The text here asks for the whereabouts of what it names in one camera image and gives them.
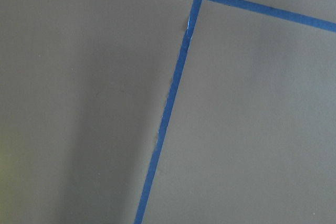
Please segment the long blue tape strip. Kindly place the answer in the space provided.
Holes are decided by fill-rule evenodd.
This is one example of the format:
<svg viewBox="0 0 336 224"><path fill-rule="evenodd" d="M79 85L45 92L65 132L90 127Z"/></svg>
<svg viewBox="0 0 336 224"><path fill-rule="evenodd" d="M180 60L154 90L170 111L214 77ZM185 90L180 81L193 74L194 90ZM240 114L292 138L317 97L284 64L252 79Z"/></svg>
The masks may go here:
<svg viewBox="0 0 336 224"><path fill-rule="evenodd" d="M143 217L145 215L145 210L146 210L148 200L150 197L152 184L153 184L155 173L158 167L161 151L164 145L166 132L169 126L170 117L171 117L173 107L174 107L175 98L176 98L177 91L180 85L184 65L186 62L188 50L190 48L191 40L194 34L194 30L195 30L195 26L196 26L196 22L197 22L197 18L199 15L202 1L203 0L193 0L192 2L190 14L187 20L185 34L183 36L182 44L181 44L180 51L178 54L178 59L177 59L173 77L172 77L172 82L170 85L169 93L166 99L166 104L165 104L164 111L162 114L160 127L157 133L156 145L153 150L150 163L148 166L148 172L147 172L147 175L144 181L140 201L139 201L137 212L134 218L134 223L142 223Z"/></svg>

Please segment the crossing blue tape strip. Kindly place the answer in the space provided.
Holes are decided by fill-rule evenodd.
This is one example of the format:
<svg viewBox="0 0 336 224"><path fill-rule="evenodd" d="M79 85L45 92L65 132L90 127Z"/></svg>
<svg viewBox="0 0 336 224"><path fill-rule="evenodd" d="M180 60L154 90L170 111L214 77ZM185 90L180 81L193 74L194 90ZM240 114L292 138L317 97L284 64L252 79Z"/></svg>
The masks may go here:
<svg viewBox="0 0 336 224"><path fill-rule="evenodd" d="M294 23L298 24L303 24L315 28L319 28L322 30L327 30L330 32L335 32L335 23L323 20L323 19L318 19L315 17L295 13L295 12L290 12L287 10L283 9L278 9L274 8L271 6L266 6L258 3L254 3L251 1L246 1L246 0L207 0L210 2L214 3L219 3L231 7L236 7L239 9L244 9L247 11L251 11L254 13L259 13L263 14L266 16L271 16L283 20L288 20Z"/></svg>

